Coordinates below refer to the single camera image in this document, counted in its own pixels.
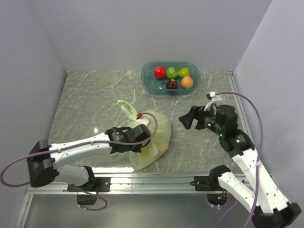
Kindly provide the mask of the pale green plastic bag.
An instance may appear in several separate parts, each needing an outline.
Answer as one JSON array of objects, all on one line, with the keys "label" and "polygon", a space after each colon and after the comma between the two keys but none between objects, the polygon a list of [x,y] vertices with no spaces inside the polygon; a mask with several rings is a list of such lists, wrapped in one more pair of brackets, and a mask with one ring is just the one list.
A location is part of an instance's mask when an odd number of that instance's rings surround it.
[{"label": "pale green plastic bag", "polygon": [[[136,122],[138,112],[129,102],[119,100],[117,105],[128,117],[128,127],[134,128],[139,125]],[[142,148],[141,153],[129,153],[129,160],[136,171],[142,170],[157,161],[168,150],[171,138],[171,123],[167,116],[151,109],[141,113],[144,117],[150,118],[151,123],[148,129],[155,135],[149,144]]]}]

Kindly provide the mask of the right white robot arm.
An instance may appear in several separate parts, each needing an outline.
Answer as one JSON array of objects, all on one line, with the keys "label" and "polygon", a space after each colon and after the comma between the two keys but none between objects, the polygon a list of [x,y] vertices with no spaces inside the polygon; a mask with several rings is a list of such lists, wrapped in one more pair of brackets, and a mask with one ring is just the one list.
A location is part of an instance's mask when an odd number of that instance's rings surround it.
[{"label": "right white robot arm", "polygon": [[209,172],[207,178],[196,176],[191,182],[197,191],[226,190],[249,212],[256,228],[285,228],[302,212],[279,190],[262,162],[249,136],[239,129],[238,115],[234,107],[224,104],[215,109],[192,106],[179,121],[190,129],[197,120],[196,129],[208,129],[219,137],[221,147],[242,170],[250,188],[242,183],[225,165]]}]

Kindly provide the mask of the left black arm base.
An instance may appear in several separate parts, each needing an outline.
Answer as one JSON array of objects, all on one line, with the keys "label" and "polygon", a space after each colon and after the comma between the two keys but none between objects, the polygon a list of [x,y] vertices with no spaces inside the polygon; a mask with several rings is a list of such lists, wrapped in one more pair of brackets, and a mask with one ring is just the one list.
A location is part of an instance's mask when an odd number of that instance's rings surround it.
[{"label": "left black arm base", "polygon": [[[91,187],[91,189],[87,191],[98,195],[101,192],[109,192],[110,185],[111,185],[110,177],[96,177],[95,184]],[[71,184],[68,184],[67,192],[78,193],[77,188]],[[85,195],[77,194],[76,200],[80,206],[93,206],[97,202],[97,197],[90,196],[88,194]]]}]

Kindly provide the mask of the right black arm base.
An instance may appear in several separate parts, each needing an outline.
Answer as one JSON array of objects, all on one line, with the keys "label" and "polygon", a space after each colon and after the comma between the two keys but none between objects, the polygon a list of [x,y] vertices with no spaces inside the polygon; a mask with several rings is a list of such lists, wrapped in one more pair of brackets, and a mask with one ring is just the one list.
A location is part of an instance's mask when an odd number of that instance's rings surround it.
[{"label": "right black arm base", "polygon": [[203,191],[206,193],[207,203],[211,206],[223,207],[228,201],[227,191],[220,187],[214,178],[208,176],[194,176],[194,180],[190,185],[195,188],[195,191]]}]

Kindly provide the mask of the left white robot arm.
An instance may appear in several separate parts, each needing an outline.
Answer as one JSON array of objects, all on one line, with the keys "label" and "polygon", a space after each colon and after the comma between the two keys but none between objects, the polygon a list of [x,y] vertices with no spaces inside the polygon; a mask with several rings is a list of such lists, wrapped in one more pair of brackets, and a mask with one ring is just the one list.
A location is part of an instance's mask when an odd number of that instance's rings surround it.
[{"label": "left white robot arm", "polygon": [[131,127],[113,127],[90,138],[48,144],[47,140],[36,143],[27,158],[30,185],[43,187],[52,182],[73,184],[85,191],[96,185],[91,167],[75,167],[71,163],[97,155],[141,152],[145,142],[151,139],[151,132],[144,124]]}]

